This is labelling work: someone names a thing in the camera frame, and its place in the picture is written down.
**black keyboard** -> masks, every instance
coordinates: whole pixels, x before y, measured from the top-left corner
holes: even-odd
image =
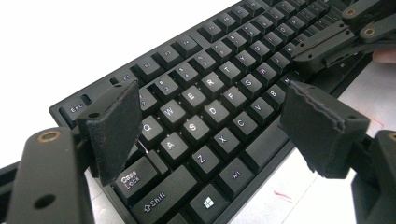
[[[288,83],[339,96],[369,60],[356,54],[310,78],[301,41],[341,19],[339,0],[245,0],[53,105],[58,125],[109,87],[138,80],[142,134],[102,188],[126,223],[226,223],[289,155],[279,126]]]

